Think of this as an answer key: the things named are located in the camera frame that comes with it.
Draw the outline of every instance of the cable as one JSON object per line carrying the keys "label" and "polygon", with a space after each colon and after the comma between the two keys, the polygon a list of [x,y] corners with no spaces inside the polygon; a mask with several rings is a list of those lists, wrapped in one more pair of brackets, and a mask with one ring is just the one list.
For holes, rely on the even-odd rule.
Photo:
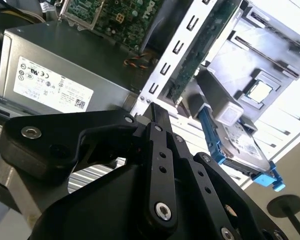
{"label": "cable", "polygon": [[28,21],[28,22],[30,22],[30,23],[32,23],[32,24],[35,24],[34,21],[31,21],[30,19],[28,19],[28,18],[26,18],[26,17],[24,17],[24,16],[22,16],[22,15],[16,13],[16,12],[13,12],[13,11],[3,11],[3,12],[1,12],[1,13],[2,13],[2,14],[14,15],[14,16],[17,16],[17,17],[19,17],[19,18],[21,18],[21,19],[24,19],[24,20],[26,20],[26,21]]}
{"label": "cable", "polygon": [[16,13],[16,14],[19,14],[20,16],[23,16],[24,18],[29,20],[29,22],[32,22],[32,23],[36,23],[37,21],[42,22],[41,20],[38,20],[38,18],[36,16],[33,16],[31,14],[28,15],[28,14],[22,12],[21,10],[9,5],[8,3],[6,3],[3,0],[0,0],[0,4],[5,7],[5,8],[0,8],[0,12],[10,10],[10,11]]}
{"label": "cable", "polygon": [[137,60],[143,58],[144,56],[148,55],[149,53],[143,53],[139,56],[135,56],[133,58],[129,58],[123,61],[123,64],[126,66],[132,66],[134,68],[140,68],[140,69],[147,69],[149,66],[147,65],[143,65],[143,64],[136,64],[135,62],[137,62]]}
{"label": "cable", "polygon": [[38,19],[38,20],[39,20],[40,22],[42,22],[42,23],[45,23],[45,22],[46,22],[46,20],[45,20],[42,16],[40,16],[40,15],[34,13],[34,12],[27,11],[27,10],[23,10],[23,9],[20,9],[20,8],[18,8],[18,9],[19,9],[21,12],[23,12],[23,13],[25,13],[25,14],[27,14],[27,15],[30,15],[30,16],[35,17],[36,19]]}

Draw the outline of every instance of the white sticker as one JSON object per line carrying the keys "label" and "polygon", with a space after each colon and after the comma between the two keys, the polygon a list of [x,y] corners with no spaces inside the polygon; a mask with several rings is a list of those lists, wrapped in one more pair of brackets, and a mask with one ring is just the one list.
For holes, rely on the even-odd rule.
{"label": "white sticker", "polygon": [[224,126],[224,129],[228,134],[230,142],[239,149],[239,151],[243,151],[257,159],[263,159],[254,139],[246,133],[241,124],[236,122],[232,126]]}
{"label": "white sticker", "polygon": [[13,91],[62,113],[87,111],[94,93],[22,56],[19,57]]}
{"label": "white sticker", "polygon": [[40,2],[40,6],[43,13],[55,11],[55,7],[47,3],[46,1]]}

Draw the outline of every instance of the metal bolt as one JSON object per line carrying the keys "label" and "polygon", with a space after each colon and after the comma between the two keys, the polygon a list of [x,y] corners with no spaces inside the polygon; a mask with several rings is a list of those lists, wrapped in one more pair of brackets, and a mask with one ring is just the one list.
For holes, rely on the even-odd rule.
{"label": "metal bolt", "polygon": [[159,127],[158,125],[155,125],[154,128],[157,129],[159,132],[162,131],[161,127]]}
{"label": "metal bolt", "polygon": [[235,240],[235,237],[232,235],[232,233],[225,227],[221,228],[221,234],[225,240]]}
{"label": "metal bolt", "polygon": [[276,236],[276,238],[278,239],[278,240],[284,240],[284,238],[278,233],[278,232],[274,232],[274,235]]}
{"label": "metal bolt", "polygon": [[126,116],[125,118],[124,118],[128,123],[133,123],[134,121],[130,118],[130,117],[128,117],[128,116]]}
{"label": "metal bolt", "polygon": [[155,205],[155,213],[164,221],[169,221],[171,219],[171,210],[163,202],[158,202]]}
{"label": "metal bolt", "polygon": [[40,129],[35,126],[25,126],[22,128],[21,134],[27,139],[38,139],[42,135]]}
{"label": "metal bolt", "polygon": [[207,163],[210,163],[210,159],[209,159],[207,156],[202,155],[202,157],[203,157],[203,159],[204,159]]}
{"label": "metal bolt", "polygon": [[182,139],[182,137],[180,136],[175,136],[175,138],[178,140],[179,143],[182,143],[184,140]]}

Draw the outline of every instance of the rectangular slot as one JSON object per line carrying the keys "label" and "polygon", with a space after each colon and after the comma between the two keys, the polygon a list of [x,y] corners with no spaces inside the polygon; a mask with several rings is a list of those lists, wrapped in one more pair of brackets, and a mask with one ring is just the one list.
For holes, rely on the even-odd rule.
{"label": "rectangular slot", "polygon": [[180,41],[178,41],[172,52],[175,54],[178,54],[183,46],[184,46],[184,44],[183,43],[180,44]]}
{"label": "rectangular slot", "polygon": [[188,29],[189,31],[192,31],[198,21],[199,21],[199,18],[198,17],[196,18],[196,16],[193,15],[193,17],[191,18],[191,20],[190,20],[188,26],[186,27],[186,29]]}
{"label": "rectangular slot", "polygon": [[157,91],[159,85],[156,85],[155,87],[154,86],[155,86],[155,83],[152,84],[152,86],[149,90],[149,93],[154,94]]}
{"label": "rectangular slot", "polygon": [[170,67],[171,67],[171,65],[168,66],[168,64],[165,63],[164,66],[163,66],[163,68],[161,69],[160,73],[162,75],[166,75]]}

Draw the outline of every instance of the green circuit board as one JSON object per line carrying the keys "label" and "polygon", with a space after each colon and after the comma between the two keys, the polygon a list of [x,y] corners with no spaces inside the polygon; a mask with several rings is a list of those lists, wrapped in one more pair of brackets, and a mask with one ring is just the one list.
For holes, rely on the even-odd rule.
{"label": "green circuit board", "polygon": [[94,29],[139,51],[161,0],[105,0]]}
{"label": "green circuit board", "polygon": [[240,1],[238,0],[225,0],[219,10],[211,14],[202,25],[195,44],[182,64],[178,76],[173,81],[174,86],[171,88],[170,94],[175,103],[178,102],[197,68],[204,61],[210,48],[218,39],[235,11],[239,8],[239,4]]}
{"label": "green circuit board", "polygon": [[72,0],[67,13],[92,24],[101,4],[102,0]]}
{"label": "green circuit board", "polygon": [[129,49],[139,51],[163,0],[72,0],[66,13],[92,24]]}

